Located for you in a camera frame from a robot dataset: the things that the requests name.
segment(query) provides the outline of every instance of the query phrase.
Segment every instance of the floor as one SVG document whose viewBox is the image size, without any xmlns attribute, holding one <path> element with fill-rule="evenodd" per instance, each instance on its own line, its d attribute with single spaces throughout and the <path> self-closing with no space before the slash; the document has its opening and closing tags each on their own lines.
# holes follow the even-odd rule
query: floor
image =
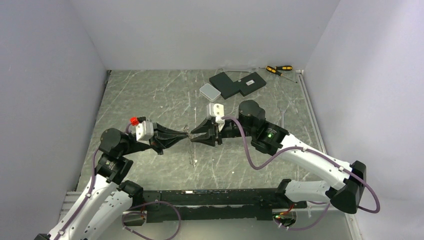
<svg viewBox="0 0 424 240">
<path fill-rule="evenodd" d="M 266 111 L 266 119 L 279 124 L 286 110 L 285 124 L 290 133 L 316 149 L 315 138 L 305 96 L 299 83 L 267 72 L 257 71 L 267 82 L 266 86 L 243 97 L 220 97 L 226 115 L 235 116 L 238 105 L 244 100 L 255 100 Z M 100 143 L 100 135 L 108 128 L 124 131 L 131 117 L 146 116 L 167 128 L 183 131 L 195 128 L 206 117 L 209 101 L 199 94 L 199 88 L 218 74 L 218 70 L 114 70 L 111 72 L 97 115 L 88 152 L 81 171 L 77 191 L 90 178 L 90 162 Z M 245 72 L 228 72 L 233 80 L 247 76 Z M 285 74 L 295 79 L 294 72 Z M 270 156 L 249 146 L 253 162 L 259 165 Z M 145 190 L 189 189 L 240 189 L 275 188 L 284 178 L 315 181 L 318 178 L 306 170 L 276 159 L 262 170 L 253 170 L 247 163 L 240 138 L 224 139 L 216 147 L 182 140 L 164 155 L 153 150 L 133 153 L 126 157 L 134 161 L 126 179 L 141 185 Z"/>
</svg>

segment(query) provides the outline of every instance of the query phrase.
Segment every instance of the white wall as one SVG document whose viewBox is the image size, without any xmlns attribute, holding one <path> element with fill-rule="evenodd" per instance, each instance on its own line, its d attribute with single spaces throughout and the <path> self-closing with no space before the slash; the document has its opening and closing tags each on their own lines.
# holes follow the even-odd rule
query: white wall
<svg viewBox="0 0 424 240">
<path fill-rule="evenodd" d="M 342 0 L 305 69 L 328 152 L 364 162 L 381 199 L 365 239 L 424 239 L 423 26 L 419 1 Z"/>
<path fill-rule="evenodd" d="M 303 69 L 340 0 L 72 0 L 107 69 Z"/>
<path fill-rule="evenodd" d="M 0 6 L 0 239 L 30 240 L 77 183 L 106 70 L 69 1 Z"/>
</svg>

